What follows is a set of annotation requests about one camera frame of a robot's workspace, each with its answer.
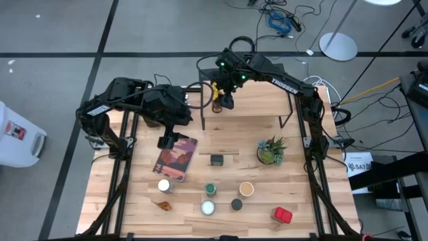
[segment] succulent plant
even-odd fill
[[[275,141],[275,136],[269,140],[259,141],[257,147],[259,148],[261,161],[265,164],[276,163],[281,165],[284,160],[284,150],[286,149],[284,143],[283,137]]]

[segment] wooden tabletop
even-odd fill
[[[336,136],[325,88],[319,87],[319,93],[326,107],[323,127],[330,135]],[[199,104],[199,93],[189,96],[192,105]],[[112,111],[109,115],[112,128],[118,133],[122,113]],[[133,232],[136,237],[218,237],[229,234],[251,238],[303,238],[308,237],[310,232],[317,232],[308,174],[303,170],[305,158],[296,112],[283,129],[279,127],[278,118],[264,116],[208,118],[206,130],[202,131],[199,110],[192,110],[192,116],[194,121],[189,126],[177,126],[175,131],[198,139],[197,150],[184,182],[174,182],[175,192],[170,195],[157,189],[158,181],[164,177],[152,172],[161,151],[156,144],[164,128],[150,129],[139,117],[138,141],[132,159],[122,236]],[[288,148],[284,153],[284,163],[281,166],[263,165],[255,156],[257,142],[274,135],[286,139]],[[106,153],[97,151],[95,156]],[[210,166],[210,154],[223,154],[224,166]],[[328,154],[342,160],[338,149],[330,149]],[[345,220],[359,231],[345,167],[328,158],[324,165],[333,204]],[[88,228],[106,204],[112,167],[113,160],[107,158],[93,164],[76,233]],[[230,202],[238,197],[237,190],[242,181],[251,182],[255,192],[243,199],[242,210],[232,212]],[[217,185],[215,197],[205,195],[203,188],[207,182]],[[215,202],[216,211],[212,216],[200,212],[201,202],[206,199]],[[153,203],[163,201],[170,202],[173,209],[165,212]],[[271,210],[278,206],[293,213],[291,224],[278,224],[270,218]],[[322,216],[329,233],[323,205]],[[115,220],[111,219],[110,227],[114,227]]]
[[[204,103],[209,100],[210,95],[210,89],[203,85]],[[288,116],[290,113],[286,92],[268,82],[248,80],[245,88],[238,88],[233,93],[233,100],[233,110],[223,108],[220,113],[214,113],[211,103],[204,109],[204,117]]]

